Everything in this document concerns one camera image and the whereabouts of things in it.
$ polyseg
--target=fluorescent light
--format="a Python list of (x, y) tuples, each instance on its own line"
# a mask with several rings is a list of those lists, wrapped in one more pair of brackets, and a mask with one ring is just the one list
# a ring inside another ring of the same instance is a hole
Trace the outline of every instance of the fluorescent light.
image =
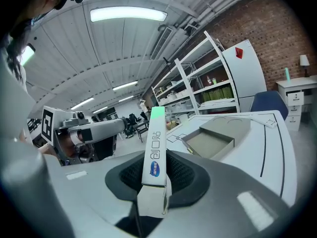
[(90, 11), (92, 22), (112, 18), (145, 18), (164, 21), (166, 16), (167, 13), (163, 11), (129, 6), (107, 7)]
[(35, 50), (28, 44), (22, 52), (20, 64), (23, 66), (34, 55)]
[(104, 108), (102, 108), (102, 109), (98, 109), (97, 111), (93, 112), (93, 114), (98, 113), (98, 112), (100, 112), (100, 111), (102, 111), (102, 110), (105, 110), (105, 109), (107, 109), (107, 108), (108, 108), (108, 107), (104, 107)]
[(76, 105), (75, 107), (72, 107), (71, 110), (74, 110), (74, 109), (80, 107), (81, 105), (84, 105), (84, 104), (86, 104), (87, 102), (90, 102), (90, 101), (92, 101), (92, 100), (94, 100), (94, 98), (87, 99), (87, 100), (83, 101), (82, 103), (79, 103), (79, 104)]
[(118, 89), (121, 89), (121, 88), (123, 88), (123, 87), (130, 86), (130, 85), (136, 85), (137, 83), (138, 83), (137, 81), (133, 81), (133, 82), (131, 82), (131, 83), (127, 83), (127, 84), (124, 84), (124, 85), (120, 85), (120, 86), (117, 86), (117, 87), (113, 88), (113, 91), (116, 91), (116, 90), (118, 90)]
[(130, 97), (128, 97), (128, 98), (124, 98), (124, 99), (122, 99), (122, 100), (119, 100), (119, 102), (121, 102), (121, 101), (125, 101), (125, 100), (129, 100), (129, 99), (131, 99), (131, 98), (133, 98), (133, 95), (132, 95), (132, 96), (130, 96)]

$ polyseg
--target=desk drawer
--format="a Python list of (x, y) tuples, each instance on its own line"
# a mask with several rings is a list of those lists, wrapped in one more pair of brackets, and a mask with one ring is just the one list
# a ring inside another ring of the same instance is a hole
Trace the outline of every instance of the desk drawer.
[(287, 105), (288, 106), (298, 106), (304, 104), (304, 93), (289, 93), (287, 95)]
[(300, 116), (302, 113), (302, 106), (289, 106), (288, 107), (288, 116)]
[(289, 130), (298, 130), (301, 122), (301, 116), (288, 116), (285, 120), (286, 126)]

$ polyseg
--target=bottle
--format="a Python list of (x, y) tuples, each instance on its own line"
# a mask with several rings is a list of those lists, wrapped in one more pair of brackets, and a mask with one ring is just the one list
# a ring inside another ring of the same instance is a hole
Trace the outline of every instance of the bottle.
[(210, 80), (208, 75), (207, 75), (207, 81), (208, 81), (208, 85), (212, 85), (211, 80)]

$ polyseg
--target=blue chair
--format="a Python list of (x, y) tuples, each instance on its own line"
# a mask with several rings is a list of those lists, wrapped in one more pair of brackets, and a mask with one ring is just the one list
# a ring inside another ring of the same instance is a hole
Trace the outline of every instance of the blue chair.
[(250, 112), (279, 110), (283, 119), (288, 115), (288, 108), (277, 91), (257, 93), (254, 96)]

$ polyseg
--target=brick wall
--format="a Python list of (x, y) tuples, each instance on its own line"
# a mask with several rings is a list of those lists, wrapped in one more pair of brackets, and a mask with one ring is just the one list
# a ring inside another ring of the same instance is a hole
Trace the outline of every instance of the brick wall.
[[(304, 76), (299, 55), (307, 55), (309, 73), (317, 74), (316, 53), (304, 28), (283, 0), (242, 0), (226, 10), (202, 29), (176, 57), (184, 57), (208, 31), (218, 38), (225, 49), (249, 39), (259, 58), (268, 90), (276, 88), (276, 81), (284, 80), (285, 67), (291, 78)], [(157, 78), (155, 85), (166, 73)]]

